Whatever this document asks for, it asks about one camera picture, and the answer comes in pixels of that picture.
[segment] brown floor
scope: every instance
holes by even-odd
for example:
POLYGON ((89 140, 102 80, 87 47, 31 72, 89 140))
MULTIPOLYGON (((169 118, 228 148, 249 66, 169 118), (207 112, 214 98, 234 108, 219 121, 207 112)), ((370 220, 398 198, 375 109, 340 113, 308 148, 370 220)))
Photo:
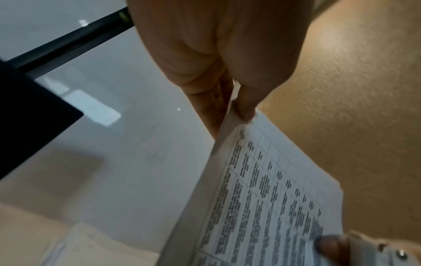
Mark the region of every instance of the brown floor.
POLYGON ((344 229, 421 242, 421 2, 339 0, 261 110, 344 190, 344 229))

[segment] metal button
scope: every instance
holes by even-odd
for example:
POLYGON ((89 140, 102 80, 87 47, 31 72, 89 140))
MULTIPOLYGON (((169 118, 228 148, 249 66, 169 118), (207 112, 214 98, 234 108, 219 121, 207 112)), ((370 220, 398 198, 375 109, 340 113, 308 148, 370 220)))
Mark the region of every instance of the metal button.
POLYGON ((396 250, 396 256, 401 260, 406 260, 408 258, 408 255, 402 249, 396 250))

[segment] glossy white surface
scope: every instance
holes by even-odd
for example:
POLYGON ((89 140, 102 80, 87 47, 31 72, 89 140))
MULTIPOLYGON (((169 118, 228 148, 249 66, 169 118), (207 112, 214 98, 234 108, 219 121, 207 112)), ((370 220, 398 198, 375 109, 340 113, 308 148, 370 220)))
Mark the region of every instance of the glossy white surface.
MULTIPOLYGON (((0 57, 10 59, 125 4, 0 5, 0 57)), ((37 81, 86 115, 1 181, 0 200, 159 252, 214 143, 185 96, 133 28, 37 81)))

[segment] black object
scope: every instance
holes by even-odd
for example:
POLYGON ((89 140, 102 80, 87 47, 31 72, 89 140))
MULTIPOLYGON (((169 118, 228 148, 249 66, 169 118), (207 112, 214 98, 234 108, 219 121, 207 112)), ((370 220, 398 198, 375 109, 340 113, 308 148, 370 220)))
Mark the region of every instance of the black object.
POLYGON ((0 179, 83 113, 0 61, 0 179))
POLYGON ((32 79, 133 27, 127 7, 8 61, 32 79))

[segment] white speck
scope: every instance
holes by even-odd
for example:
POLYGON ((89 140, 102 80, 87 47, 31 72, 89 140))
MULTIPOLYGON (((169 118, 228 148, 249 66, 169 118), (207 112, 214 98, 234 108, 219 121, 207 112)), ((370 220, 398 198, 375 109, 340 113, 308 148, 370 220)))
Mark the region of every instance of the white speck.
POLYGON ((88 22, 84 19, 79 20, 80 25, 82 25, 82 27, 85 27, 88 25, 88 22))

